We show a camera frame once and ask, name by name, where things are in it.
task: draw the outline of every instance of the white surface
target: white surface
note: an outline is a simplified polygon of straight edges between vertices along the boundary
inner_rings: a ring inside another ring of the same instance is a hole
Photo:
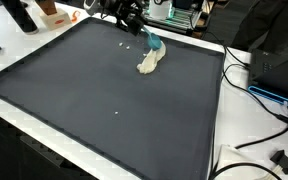
[[[252,159],[245,156],[240,151],[227,145],[221,146],[219,153],[219,162],[217,169],[221,169],[225,166],[235,163],[254,163]],[[247,179],[258,179],[264,177],[266,172],[256,169],[256,168],[236,168],[230,171],[224,172],[222,176],[218,177],[216,180],[243,180]]]
[[[0,7],[0,45],[4,48],[0,56],[0,70],[51,41],[69,28],[69,26],[65,26],[49,32],[39,19],[38,13],[40,10],[38,6],[35,4],[32,5],[31,2],[29,2],[29,4],[31,5],[29,13],[40,29],[38,34],[31,36],[24,35],[13,19],[7,14],[6,10]],[[70,16],[72,12],[76,10],[76,8],[65,5],[58,6],[66,10]],[[81,12],[81,16],[78,18],[78,21],[87,17],[87,14],[83,10],[79,9],[79,11]],[[114,18],[109,17],[107,20],[112,21],[113,19]],[[160,29],[150,27],[148,27],[148,29],[160,36],[173,37],[173,39],[179,41],[223,52],[223,48],[220,45]],[[250,59],[250,54],[248,53],[233,49],[231,51],[245,62],[248,62]],[[230,63],[236,63],[236,61],[228,55],[225,66]],[[238,68],[232,68],[228,72],[228,77],[236,85],[246,87],[247,72]],[[280,112],[280,107],[276,103],[262,100],[268,108],[275,112]],[[0,117],[101,180],[138,179],[126,170],[114,165],[76,141],[64,136],[62,133],[48,127],[44,123],[2,100],[0,100]],[[235,146],[277,133],[284,127],[284,123],[264,112],[264,110],[245,93],[230,87],[226,82],[222,84],[216,123],[216,157],[218,156],[219,147],[222,144]],[[273,163],[270,162],[269,157],[276,150],[280,149],[284,149],[288,155],[288,133],[272,141],[244,148],[242,151],[243,154],[253,159],[256,163],[272,168]],[[232,176],[241,177],[238,174],[232,174]]]

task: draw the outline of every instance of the rubber mat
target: rubber mat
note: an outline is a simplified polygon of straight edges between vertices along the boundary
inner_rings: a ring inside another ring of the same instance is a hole
[[[0,98],[140,178],[204,180],[223,54],[162,40],[166,56],[142,75],[146,35],[86,19],[1,71]]]

